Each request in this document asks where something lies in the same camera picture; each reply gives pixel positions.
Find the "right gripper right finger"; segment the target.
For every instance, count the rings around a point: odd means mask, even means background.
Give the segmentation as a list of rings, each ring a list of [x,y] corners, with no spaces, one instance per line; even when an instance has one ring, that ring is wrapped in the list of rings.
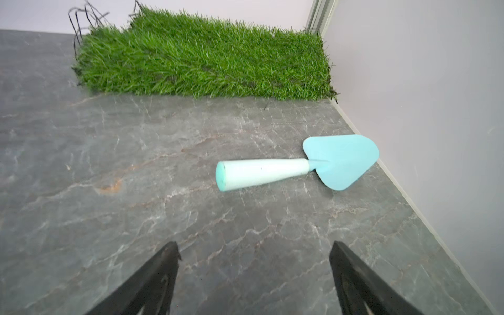
[[[333,243],[329,262],[343,314],[422,314],[342,241]]]

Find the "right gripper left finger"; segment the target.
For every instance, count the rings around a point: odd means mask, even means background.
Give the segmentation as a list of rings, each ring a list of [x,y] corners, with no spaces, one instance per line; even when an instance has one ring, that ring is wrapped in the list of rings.
[[[87,313],[169,314],[180,261],[177,243],[167,243]]]

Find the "green artificial grass mat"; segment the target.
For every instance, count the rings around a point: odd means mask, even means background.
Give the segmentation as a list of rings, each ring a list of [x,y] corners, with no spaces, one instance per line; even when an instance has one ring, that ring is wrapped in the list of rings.
[[[85,2],[68,11],[76,73],[95,93],[336,99],[319,33],[136,3],[119,28]]]

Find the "teal garden trowel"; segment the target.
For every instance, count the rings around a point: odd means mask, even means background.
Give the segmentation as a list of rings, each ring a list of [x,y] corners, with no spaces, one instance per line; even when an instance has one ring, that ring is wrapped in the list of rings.
[[[303,141],[306,158],[220,161],[215,180],[227,192],[316,172],[332,190],[345,190],[371,168],[379,148],[362,135],[311,136]]]

